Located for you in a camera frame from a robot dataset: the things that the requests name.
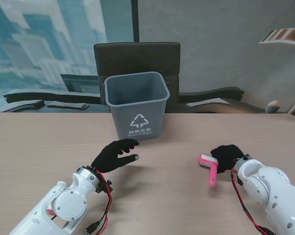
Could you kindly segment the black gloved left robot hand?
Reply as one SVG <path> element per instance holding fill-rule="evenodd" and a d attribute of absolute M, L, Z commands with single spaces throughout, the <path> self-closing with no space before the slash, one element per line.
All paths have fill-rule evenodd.
<path fill-rule="evenodd" d="M 100 173 L 108 173 L 119 167 L 123 167 L 139 159 L 137 154 L 120 157 L 123 153 L 130 153 L 130 150 L 139 145 L 135 139 L 122 139 L 108 144 L 94 159 L 91 168 Z"/>

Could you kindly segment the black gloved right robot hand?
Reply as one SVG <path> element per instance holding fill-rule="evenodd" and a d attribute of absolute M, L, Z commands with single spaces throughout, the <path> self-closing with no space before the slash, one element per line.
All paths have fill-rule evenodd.
<path fill-rule="evenodd" d="M 211 156 L 218 161 L 217 173 L 224 173 L 227 170 L 231 170 L 236 162 L 248 154 L 244 154 L 236 145 L 221 145 L 211 150 Z"/>

